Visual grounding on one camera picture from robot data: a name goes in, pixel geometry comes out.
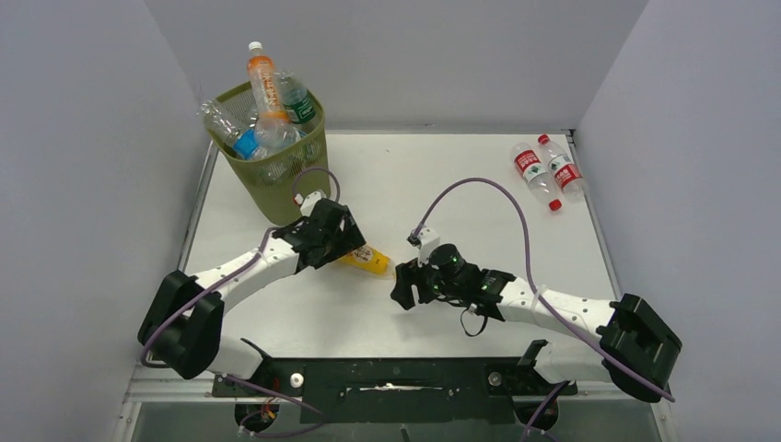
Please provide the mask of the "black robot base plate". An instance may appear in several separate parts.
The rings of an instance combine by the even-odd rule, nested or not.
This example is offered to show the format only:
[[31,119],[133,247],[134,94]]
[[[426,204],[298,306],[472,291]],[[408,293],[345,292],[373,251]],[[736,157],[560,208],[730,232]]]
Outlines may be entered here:
[[259,396],[256,386],[309,405],[302,424],[433,424],[529,418],[553,390],[527,356],[277,358],[249,386],[217,377],[217,398]]

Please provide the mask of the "red label bottle red cap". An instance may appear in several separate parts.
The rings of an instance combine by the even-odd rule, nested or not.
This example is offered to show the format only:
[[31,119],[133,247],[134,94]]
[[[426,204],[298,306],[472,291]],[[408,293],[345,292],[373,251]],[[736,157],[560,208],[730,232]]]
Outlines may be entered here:
[[511,149],[511,159],[532,195],[551,212],[559,211],[563,205],[554,178],[534,149],[527,143],[518,143]]

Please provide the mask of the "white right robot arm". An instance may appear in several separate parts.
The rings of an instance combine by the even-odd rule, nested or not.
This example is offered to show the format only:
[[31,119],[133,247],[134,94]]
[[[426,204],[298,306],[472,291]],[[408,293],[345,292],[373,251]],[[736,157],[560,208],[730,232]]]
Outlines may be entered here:
[[562,350],[546,343],[523,362],[518,379],[526,391],[596,381],[640,401],[673,399],[669,379],[682,341],[644,298],[596,299],[533,287],[512,273],[467,262],[429,228],[411,242],[418,255],[396,266],[390,293],[403,309],[438,301],[485,320],[526,323],[579,341]]

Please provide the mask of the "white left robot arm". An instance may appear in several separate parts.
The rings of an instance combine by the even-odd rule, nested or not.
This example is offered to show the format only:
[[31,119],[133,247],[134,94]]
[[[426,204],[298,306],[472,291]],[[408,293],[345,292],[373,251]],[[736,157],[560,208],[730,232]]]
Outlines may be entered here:
[[300,211],[292,223],[268,228],[261,243],[238,258],[194,275],[167,274],[137,335],[141,359],[152,355],[184,379],[205,371],[252,378],[268,355],[224,334],[229,311],[278,280],[319,269],[366,243],[349,207],[319,191],[304,198]]

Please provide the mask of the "dark green label bottle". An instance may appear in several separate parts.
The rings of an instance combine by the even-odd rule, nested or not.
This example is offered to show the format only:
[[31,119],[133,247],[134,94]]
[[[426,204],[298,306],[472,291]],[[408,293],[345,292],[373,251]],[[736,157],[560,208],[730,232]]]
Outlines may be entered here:
[[276,85],[289,120],[304,133],[317,127],[319,114],[309,96],[309,90],[291,71],[274,74]]

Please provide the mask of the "large clear plastic bottle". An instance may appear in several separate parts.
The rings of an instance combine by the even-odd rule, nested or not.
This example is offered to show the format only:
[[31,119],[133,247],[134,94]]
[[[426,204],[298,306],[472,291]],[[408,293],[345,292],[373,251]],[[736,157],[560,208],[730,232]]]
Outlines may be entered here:
[[258,145],[254,158],[262,159],[280,152],[301,140],[301,132],[283,119],[259,117],[253,129]]

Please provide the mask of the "orange label tea bottle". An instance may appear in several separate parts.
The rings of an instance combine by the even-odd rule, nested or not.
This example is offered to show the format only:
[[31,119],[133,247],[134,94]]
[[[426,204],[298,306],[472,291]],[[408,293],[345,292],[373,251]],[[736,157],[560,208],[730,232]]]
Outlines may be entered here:
[[250,58],[247,63],[247,74],[259,117],[290,122],[274,79],[276,72],[274,61],[266,54],[259,41],[250,42],[248,48]]

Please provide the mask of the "yellow juice bottle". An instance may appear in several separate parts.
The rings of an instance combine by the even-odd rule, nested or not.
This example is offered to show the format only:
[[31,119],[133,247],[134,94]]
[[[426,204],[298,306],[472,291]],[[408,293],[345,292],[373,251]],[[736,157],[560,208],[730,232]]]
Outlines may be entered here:
[[338,262],[378,277],[392,278],[395,276],[393,259],[369,245],[352,250],[341,257]]

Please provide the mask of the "blue label water bottle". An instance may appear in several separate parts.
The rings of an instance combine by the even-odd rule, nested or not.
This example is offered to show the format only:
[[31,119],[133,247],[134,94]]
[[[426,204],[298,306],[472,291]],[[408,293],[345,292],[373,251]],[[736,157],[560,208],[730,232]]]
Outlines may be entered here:
[[258,152],[254,131],[222,103],[213,99],[204,101],[200,105],[200,115],[205,129],[230,147],[237,158],[249,160]]

